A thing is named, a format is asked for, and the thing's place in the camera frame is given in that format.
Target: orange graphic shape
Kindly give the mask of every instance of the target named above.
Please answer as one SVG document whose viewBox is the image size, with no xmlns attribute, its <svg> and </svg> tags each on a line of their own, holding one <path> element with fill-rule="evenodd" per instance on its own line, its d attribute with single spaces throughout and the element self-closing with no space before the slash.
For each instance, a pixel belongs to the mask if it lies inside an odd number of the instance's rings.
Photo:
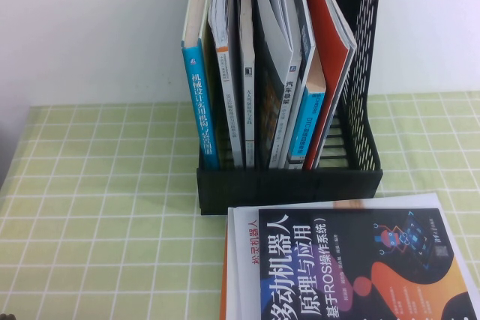
<svg viewBox="0 0 480 320">
<path fill-rule="evenodd" d="M 440 281 L 428 285 L 405 280 L 389 266 L 375 262 L 372 265 L 372 283 L 400 319 L 414 315 L 441 319 L 446 304 L 454 296 L 467 291 L 455 258 L 448 273 Z"/>
</svg>

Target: green checkered tablecloth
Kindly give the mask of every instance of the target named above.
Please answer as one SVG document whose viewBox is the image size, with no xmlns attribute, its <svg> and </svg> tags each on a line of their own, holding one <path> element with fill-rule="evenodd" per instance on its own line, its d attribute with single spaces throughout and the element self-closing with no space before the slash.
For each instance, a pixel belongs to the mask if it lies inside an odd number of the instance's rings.
<svg viewBox="0 0 480 320">
<path fill-rule="evenodd" d="M 378 196 L 436 191 L 479 285 L 480 92 L 371 96 Z M 216 319 L 224 217 L 201 217 L 189 103 L 32 108 L 1 189 L 18 319 Z"/>
</svg>

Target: wall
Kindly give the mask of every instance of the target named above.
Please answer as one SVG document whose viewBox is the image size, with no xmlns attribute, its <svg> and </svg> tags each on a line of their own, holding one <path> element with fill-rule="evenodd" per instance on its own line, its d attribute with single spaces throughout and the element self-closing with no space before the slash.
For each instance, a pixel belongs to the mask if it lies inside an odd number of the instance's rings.
<svg viewBox="0 0 480 320">
<path fill-rule="evenodd" d="M 379 0 L 370 92 L 480 88 L 478 0 Z M 187 0 L 0 0 L 0 179 L 30 105 L 187 100 Z"/>
</svg>

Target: plastic desktop file rack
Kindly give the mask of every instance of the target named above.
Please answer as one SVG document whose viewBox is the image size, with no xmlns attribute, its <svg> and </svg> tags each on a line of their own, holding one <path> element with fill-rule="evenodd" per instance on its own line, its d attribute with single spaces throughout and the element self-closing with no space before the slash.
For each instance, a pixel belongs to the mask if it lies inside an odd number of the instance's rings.
<svg viewBox="0 0 480 320">
<path fill-rule="evenodd" d="M 330 139 L 341 137 L 342 142 L 333 143 L 343 144 L 326 145 L 322 160 L 342 160 L 346 165 L 312 171 L 212 171 L 205 169 L 200 153 L 196 178 L 202 215 L 226 214 L 228 207 L 236 206 L 361 199 L 375 195 L 383 172 L 368 123 L 367 95 L 378 0 L 337 0 L 337 3 L 358 48 L 337 106 L 336 122 L 328 135 Z"/>
</svg>

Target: white book spine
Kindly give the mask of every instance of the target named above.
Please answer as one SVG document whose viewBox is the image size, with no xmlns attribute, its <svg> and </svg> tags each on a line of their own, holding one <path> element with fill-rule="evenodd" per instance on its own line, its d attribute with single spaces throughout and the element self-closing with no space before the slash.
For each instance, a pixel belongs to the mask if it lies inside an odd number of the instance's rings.
<svg viewBox="0 0 480 320">
<path fill-rule="evenodd" d="M 245 63 L 243 68 L 245 165 L 255 167 L 255 67 Z"/>
<path fill-rule="evenodd" d="M 225 101 L 226 120 L 230 134 L 230 143 L 232 145 L 233 165 L 236 168 L 243 167 L 242 141 L 239 128 L 239 114 L 236 104 L 235 89 L 232 81 L 232 67 L 230 66 L 229 50 L 218 51 L 218 67 L 223 89 L 223 99 Z"/>
<path fill-rule="evenodd" d="M 277 128 L 275 130 L 275 138 L 271 144 L 270 169 L 277 168 L 280 164 L 280 155 L 282 146 L 287 132 L 287 124 L 292 108 L 293 95 L 297 86 L 297 78 L 299 76 L 300 60 L 290 62 L 288 76 L 286 77 L 285 89 L 281 98 L 280 111 L 278 113 Z"/>
</svg>

